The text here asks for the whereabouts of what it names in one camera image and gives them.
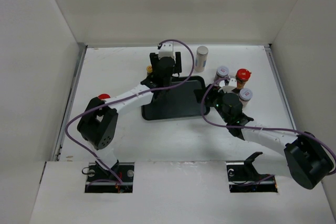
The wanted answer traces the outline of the red-label sauce bottle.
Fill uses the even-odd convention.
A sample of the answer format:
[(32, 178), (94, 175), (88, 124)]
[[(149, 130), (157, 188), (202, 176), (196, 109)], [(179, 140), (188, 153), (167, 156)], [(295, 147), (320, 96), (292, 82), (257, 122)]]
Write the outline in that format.
[(152, 66), (147, 66), (147, 68), (146, 68), (146, 75), (149, 76), (149, 75), (152, 74), (152, 72), (153, 72)]

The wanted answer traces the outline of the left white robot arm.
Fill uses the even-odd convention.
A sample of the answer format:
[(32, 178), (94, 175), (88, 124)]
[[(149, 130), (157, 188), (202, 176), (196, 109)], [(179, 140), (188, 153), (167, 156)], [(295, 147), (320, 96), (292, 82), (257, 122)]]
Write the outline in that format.
[(116, 97), (95, 97), (90, 100), (81, 117), (77, 131), (90, 145), (106, 181), (118, 175), (118, 159), (110, 143), (114, 138), (118, 118), (143, 105), (163, 98), (173, 87), (174, 74), (182, 72), (181, 53), (159, 51), (150, 54), (152, 73), (135, 88)]

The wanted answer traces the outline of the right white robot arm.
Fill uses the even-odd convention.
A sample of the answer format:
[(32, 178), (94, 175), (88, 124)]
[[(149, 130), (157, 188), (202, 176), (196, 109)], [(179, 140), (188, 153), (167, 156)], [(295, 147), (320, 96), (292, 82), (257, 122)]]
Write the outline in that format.
[(222, 127), (243, 141), (256, 143), (282, 156), (286, 163), (275, 175), (291, 177), (305, 189), (313, 189), (335, 174), (335, 153), (309, 132), (265, 127), (243, 112), (238, 96), (209, 85), (195, 90), (201, 106), (214, 108), (225, 122)]

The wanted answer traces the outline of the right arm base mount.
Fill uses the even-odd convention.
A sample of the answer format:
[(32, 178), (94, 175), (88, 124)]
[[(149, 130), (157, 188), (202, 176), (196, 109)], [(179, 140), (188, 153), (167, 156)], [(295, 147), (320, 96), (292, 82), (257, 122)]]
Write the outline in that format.
[(231, 193), (277, 193), (274, 175), (260, 174), (253, 162), (263, 152), (254, 152), (245, 160), (226, 162), (228, 186)]

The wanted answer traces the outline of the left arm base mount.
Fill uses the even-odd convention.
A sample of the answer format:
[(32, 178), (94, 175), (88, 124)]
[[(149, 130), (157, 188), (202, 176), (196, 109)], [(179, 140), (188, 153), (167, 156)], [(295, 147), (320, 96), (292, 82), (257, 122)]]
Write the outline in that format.
[(101, 168), (97, 163), (89, 163), (82, 169), (86, 175), (85, 193), (95, 194), (122, 194), (133, 192), (135, 163), (118, 163), (113, 171), (122, 180), (122, 183), (108, 170)]

